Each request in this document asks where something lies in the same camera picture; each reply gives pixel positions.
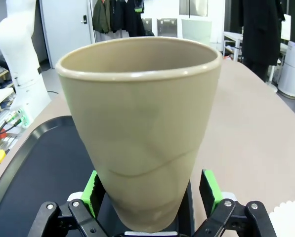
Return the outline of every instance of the screw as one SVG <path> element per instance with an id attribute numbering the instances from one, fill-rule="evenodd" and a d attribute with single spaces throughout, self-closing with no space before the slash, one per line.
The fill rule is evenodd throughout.
<path id="1" fill-rule="evenodd" d="M 252 207 L 252 209 L 257 209 L 257 208 L 258 208 L 258 206 L 257 206 L 256 203 L 253 203 L 253 204 L 251 205 L 251 207 Z"/>
<path id="2" fill-rule="evenodd" d="M 46 208 L 47 208 L 48 210 L 51 210 L 53 207 L 54 207 L 53 204 L 49 204 L 49 205 L 46 206 Z"/>
<path id="3" fill-rule="evenodd" d="M 77 201 L 73 202 L 73 206 L 74 206 L 74 207 L 79 206 L 79 202 L 77 202 Z"/>
<path id="4" fill-rule="evenodd" d="M 231 203 L 230 201 L 225 201 L 224 205 L 225 205 L 225 206 L 231 206 L 232 203 Z"/>

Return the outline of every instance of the cup rim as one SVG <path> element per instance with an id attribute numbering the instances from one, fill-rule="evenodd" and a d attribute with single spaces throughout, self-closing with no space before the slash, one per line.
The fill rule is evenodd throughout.
<path id="1" fill-rule="evenodd" d="M 197 44 L 201 47 L 207 48 L 216 54 L 216 58 L 210 62 L 185 67 L 178 69 L 169 69 L 169 70 L 158 70 L 158 71 L 144 71 L 144 72 L 80 72 L 75 70 L 69 70 L 62 66 L 62 62 L 67 58 L 72 56 L 81 50 L 85 50 L 90 47 L 100 46 L 102 44 L 110 44 L 118 41 L 127 41 L 127 40 L 175 40 L 180 42 L 186 42 L 191 44 Z M 121 38 L 121 39 L 111 39 L 103 42 L 93 43 L 81 48 L 78 48 L 60 58 L 55 66 L 57 73 L 62 77 L 67 77 L 71 79 L 80 79 L 80 80 L 90 80 L 90 81 L 101 81 L 101 82 L 125 82 L 125 81 L 151 81 L 151 80 L 166 80 L 166 79 L 176 79 L 181 77 L 189 77 L 196 74 L 202 74 L 208 71 L 211 71 L 217 67 L 219 67 L 222 63 L 222 54 L 203 43 L 187 40 L 187 39 L 179 39 L 172 37 L 137 37 L 137 38 Z"/>

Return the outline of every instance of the tray rim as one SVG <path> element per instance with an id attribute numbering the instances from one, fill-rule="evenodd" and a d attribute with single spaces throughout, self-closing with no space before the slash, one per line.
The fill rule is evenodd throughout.
<path id="1" fill-rule="evenodd" d="M 32 151 L 36 142 L 42 137 L 45 133 L 49 132 L 54 128 L 61 126 L 75 126 L 72 116 L 59 116 L 52 119 L 49 119 L 39 126 L 37 126 L 23 142 L 19 150 L 14 155 L 11 162 L 8 164 L 4 172 L 0 177 L 0 204 L 2 199 L 7 192 L 14 176 L 19 171 L 23 162 L 27 159 L 30 152 Z"/>

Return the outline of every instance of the beige cup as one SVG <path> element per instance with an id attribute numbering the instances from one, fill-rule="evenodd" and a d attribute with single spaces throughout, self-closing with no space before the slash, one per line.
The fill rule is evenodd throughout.
<path id="1" fill-rule="evenodd" d="M 59 60 L 78 133 L 128 228 L 152 233 L 175 219 L 221 62 L 205 45 L 159 37 L 96 43 Z"/>

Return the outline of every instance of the black pants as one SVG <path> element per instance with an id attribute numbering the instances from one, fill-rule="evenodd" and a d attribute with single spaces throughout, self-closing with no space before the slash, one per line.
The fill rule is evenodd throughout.
<path id="1" fill-rule="evenodd" d="M 264 82 L 267 81 L 267 72 L 268 72 L 269 65 L 257 63 L 247 58 L 243 59 L 243 64 L 246 67 L 248 67 L 253 73 L 255 73 L 260 79 L 262 79 Z"/>

